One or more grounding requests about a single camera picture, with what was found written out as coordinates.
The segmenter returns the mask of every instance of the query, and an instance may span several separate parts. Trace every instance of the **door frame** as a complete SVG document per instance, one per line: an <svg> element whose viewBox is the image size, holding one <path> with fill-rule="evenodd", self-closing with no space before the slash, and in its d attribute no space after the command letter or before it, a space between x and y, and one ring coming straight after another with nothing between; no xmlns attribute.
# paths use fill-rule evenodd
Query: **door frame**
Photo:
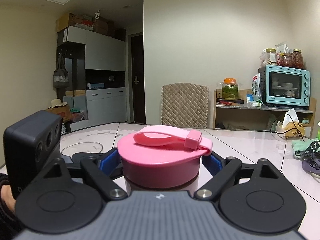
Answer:
<svg viewBox="0 0 320 240"><path fill-rule="evenodd" d="M127 53L127 62L128 62L128 89L127 89L127 117L128 122L134 122L133 115L133 88L132 88L132 62L131 62L131 38L135 36L143 35L143 32L134 33L128 35L128 53Z"/></svg>

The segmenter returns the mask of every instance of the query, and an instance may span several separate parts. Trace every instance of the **pink square buckle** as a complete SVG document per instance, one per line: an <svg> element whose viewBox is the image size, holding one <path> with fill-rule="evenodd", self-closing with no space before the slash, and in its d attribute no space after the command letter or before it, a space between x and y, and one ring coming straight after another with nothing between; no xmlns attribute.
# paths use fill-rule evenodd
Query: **pink square buckle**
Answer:
<svg viewBox="0 0 320 240"><path fill-rule="evenodd" d="M191 130L184 142L184 146L193 150L198 148L198 145L202 139L202 132Z"/></svg>

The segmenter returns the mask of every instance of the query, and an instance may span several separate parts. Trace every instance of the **human hand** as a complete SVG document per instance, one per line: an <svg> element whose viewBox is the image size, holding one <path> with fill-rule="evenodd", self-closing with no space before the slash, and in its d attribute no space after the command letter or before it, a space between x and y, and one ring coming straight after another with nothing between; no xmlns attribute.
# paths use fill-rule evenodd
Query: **human hand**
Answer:
<svg viewBox="0 0 320 240"><path fill-rule="evenodd" d="M12 196L10 185L2 185L1 199L7 205L9 210L14 214L14 206L16 204L16 200Z"/></svg>

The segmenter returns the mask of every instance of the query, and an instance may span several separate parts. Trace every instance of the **orange lid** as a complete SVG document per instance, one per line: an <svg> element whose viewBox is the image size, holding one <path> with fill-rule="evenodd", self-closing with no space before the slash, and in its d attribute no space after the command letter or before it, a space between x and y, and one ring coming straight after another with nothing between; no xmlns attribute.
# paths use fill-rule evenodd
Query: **orange lid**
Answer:
<svg viewBox="0 0 320 240"><path fill-rule="evenodd" d="M234 78L225 78L223 80L223 82L225 82L226 84L236 84L237 83L236 79L234 79Z"/></svg>

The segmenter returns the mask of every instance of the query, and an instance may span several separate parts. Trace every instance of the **white bowl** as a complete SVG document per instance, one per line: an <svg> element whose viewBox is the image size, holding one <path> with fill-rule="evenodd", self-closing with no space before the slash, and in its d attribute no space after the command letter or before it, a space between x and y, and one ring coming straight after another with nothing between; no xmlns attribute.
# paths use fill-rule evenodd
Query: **white bowl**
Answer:
<svg viewBox="0 0 320 240"><path fill-rule="evenodd" d="M293 84L292 83L282 83L281 86L287 87L287 88L292 88Z"/></svg>

